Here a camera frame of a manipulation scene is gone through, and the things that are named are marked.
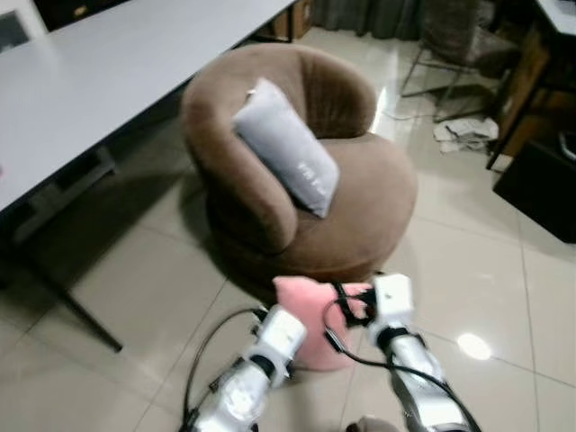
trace round armchair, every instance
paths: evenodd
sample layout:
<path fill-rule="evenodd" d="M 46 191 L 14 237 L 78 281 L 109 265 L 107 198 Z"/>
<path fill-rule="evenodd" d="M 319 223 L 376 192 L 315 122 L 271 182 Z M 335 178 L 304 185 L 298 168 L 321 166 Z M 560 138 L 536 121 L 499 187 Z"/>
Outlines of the round armchair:
<path fill-rule="evenodd" d="M 259 77 L 283 90 L 339 166 L 326 219 L 301 210 L 234 133 L 232 118 Z M 212 235 L 240 286 L 272 302 L 277 275 L 353 282 L 380 269 L 408 225 L 417 181 L 403 151 L 368 132 L 374 114 L 374 90 L 352 67 L 294 45 L 235 49 L 190 83 L 186 142 Z"/>

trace pink object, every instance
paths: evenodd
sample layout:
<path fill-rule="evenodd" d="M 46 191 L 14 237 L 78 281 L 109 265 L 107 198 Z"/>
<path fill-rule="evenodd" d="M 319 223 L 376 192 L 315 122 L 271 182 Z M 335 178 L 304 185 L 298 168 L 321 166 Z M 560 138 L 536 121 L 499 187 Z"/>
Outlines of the pink object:
<path fill-rule="evenodd" d="M 274 285 L 278 303 L 297 317 L 308 330 L 308 336 L 296 356 L 296 365 L 313 371 L 333 371 L 348 367 L 352 360 L 338 354 L 324 338 L 322 312 L 326 305 L 337 298 L 331 283 L 318 283 L 304 276 L 278 276 Z M 345 283 L 344 290 L 351 295 L 370 288 L 369 283 Z M 362 316 L 363 304 L 350 301 L 350 308 L 356 316 Z M 338 306 L 328 312 L 328 324 L 337 332 L 340 339 L 348 344 L 349 335 L 346 322 Z"/>

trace glossy floor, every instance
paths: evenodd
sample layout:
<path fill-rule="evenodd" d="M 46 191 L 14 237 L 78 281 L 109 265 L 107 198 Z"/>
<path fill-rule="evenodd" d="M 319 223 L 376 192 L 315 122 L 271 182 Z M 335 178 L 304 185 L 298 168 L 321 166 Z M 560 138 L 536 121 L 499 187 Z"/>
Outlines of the glossy floor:
<path fill-rule="evenodd" d="M 357 64 L 379 106 L 373 130 L 406 149 L 419 197 L 386 271 L 410 275 L 415 325 L 483 430 L 576 430 L 576 251 L 491 191 L 485 156 L 442 156 L 429 96 L 398 97 L 417 48 L 397 40 L 312 29 L 301 43 Z M 418 70 L 414 86 L 449 79 Z M 0 419 L 18 432 L 172 432 L 203 332 L 254 300 L 228 282 L 212 253 L 203 191 L 176 120 L 146 128 L 118 156 L 121 173 L 66 209 L 30 245 L 125 343 L 94 339 L 29 276 L 0 292 Z M 456 340 L 473 333 L 492 358 Z M 248 340 L 226 328 L 208 351 L 210 376 Z M 357 334 L 353 349 L 378 353 Z M 404 430 L 387 374 L 356 366 L 301 373 L 276 391 L 261 430 L 326 431 L 373 414 Z"/>

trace chair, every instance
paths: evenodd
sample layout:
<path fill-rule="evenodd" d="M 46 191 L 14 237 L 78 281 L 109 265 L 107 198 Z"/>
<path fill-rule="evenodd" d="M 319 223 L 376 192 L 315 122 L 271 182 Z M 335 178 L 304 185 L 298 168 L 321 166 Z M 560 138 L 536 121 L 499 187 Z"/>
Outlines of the chair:
<path fill-rule="evenodd" d="M 299 209 L 233 131 L 232 117 L 259 77 L 283 90 L 337 161 L 326 219 Z M 240 286 L 273 302 L 277 275 L 352 282 L 382 266 L 409 222 L 417 183 L 404 152 L 368 132 L 374 113 L 374 90 L 354 69 L 294 45 L 235 49 L 186 88 L 187 146 L 220 257 Z"/>
<path fill-rule="evenodd" d="M 481 0 L 424 0 L 424 20 L 418 55 L 409 70 L 400 94 L 402 97 L 422 95 L 435 89 L 406 93 L 408 82 L 416 66 L 442 68 L 454 71 L 450 84 L 436 103 L 434 121 L 441 122 L 465 114 L 440 117 L 444 103 L 449 99 L 464 73 L 480 72 L 497 77 L 513 68 L 519 60 L 519 48 L 483 29 Z M 442 63 L 421 61 L 424 50 L 430 50 Z"/>

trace wire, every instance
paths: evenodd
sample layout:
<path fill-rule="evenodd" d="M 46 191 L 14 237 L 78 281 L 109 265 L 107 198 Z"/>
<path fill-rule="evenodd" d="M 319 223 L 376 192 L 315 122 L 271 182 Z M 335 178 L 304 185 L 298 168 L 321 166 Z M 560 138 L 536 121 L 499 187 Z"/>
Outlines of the wire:
<path fill-rule="evenodd" d="M 386 117 L 389 117 L 396 122 L 405 122 L 406 120 L 422 119 L 424 117 L 434 117 L 434 114 L 415 114 L 415 115 L 398 115 L 389 111 L 382 111 Z"/>
<path fill-rule="evenodd" d="M 347 295 L 345 298 L 354 299 L 354 300 L 361 300 L 361 297 L 362 297 L 362 294 Z M 326 307 L 324 308 L 324 311 L 322 312 L 322 323 L 324 324 L 324 328 L 326 329 L 328 336 L 330 336 L 331 338 L 336 338 L 336 339 L 338 339 L 338 335 L 328 325 L 327 315 L 328 315 L 328 311 L 330 310 L 330 308 L 332 306 L 334 306 L 339 300 L 341 300 L 341 298 L 336 298 L 335 300 L 328 303 L 326 305 Z M 411 367 L 401 366 L 399 364 L 381 363 L 381 362 L 375 362 L 372 360 L 366 360 L 366 359 L 359 357 L 359 356 L 351 353 L 350 351 L 348 351 L 347 347 L 340 340 L 334 340 L 333 342 L 335 344 L 337 344 L 337 347 L 334 344 L 332 345 L 337 351 L 340 351 L 342 354 L 351 358 L 355 362 L 360 363 L 361 365 L 373 366 L 373 367 L 382 367 L 382 368 L 387 369 L 389 371 L 396 370 L 396 371 L 400 371 L 400 372 L 405 372 L 408 374 L 413 374 L 413 375 L 419 376 L 420 378 L 423 378 L 426 381 L 433 383 L 435 386 L 442 389 L 448 395 L 448 397 L 452 401 L 454 401 L 454 403 L 456 405 L 458 405 L 458 408 L 460 408 L 460 410 L 462 411 L 462 413 L 466 417 L 466 420 L 468 421 L 470 427 L 472 428 L 472 432 L 482 432 L 480 427 L 478 426 L 478 423 L 476 423 L 476 420 L 474 419 L 472 413 L 464 406 L 464 403 L 460 399 L 458 399 L 458 397 L 456 396 L 454 391 L 450 388 L 450 386 L 447 383 L 441 382 L 436 377 L 429 375 L 427 373 L 423 373 L 423 372 L 419 371 L 418 369 L 412 369 Z"/>
<path fill-rule="evenodd" d="M 190 410 L 190 391 L 192 389 L 192 384 L 194 382 L 194 375 L 196 374 L 196 369 L 198 369 L 198 364 L 200 363 L 200 359 L 206 350 L 206 347 L 212 340 L 212 338 L 218 333 L 218 331 L 226 324 L 228 321 L 232 320 L 233 318 L 237 317 L 238 315 L 242 315 L 244 313 L 255 313 L 256 315 L 260 312 L 260 309 L 257 308 L 242 308 L 239 310 L 234 310 L 233 312 L 229 313 L 226 317 L 224 317 L 220 322 L 218 322 L 206 335 L 203 339 L 202 343 L 198 347 L 196 351 L 196 355 L 194 356 L 194 360 L 192 362 L 192 367 L 190 368 L 190 373 L 188 374 L 188 378 L 186 380 L 186 387 L 184 390 L 184 403 L 182 408 L 182 422 L 183 428 L 181 430 L 186 430 L 185 426 L 190 423 L 191 415 L 193 414 L 193 410 Z M 196 405 L 197 407 L 202 405 L 202 403 L 206 400 L 210 391 L 207 390 L 200 401 Z"/>

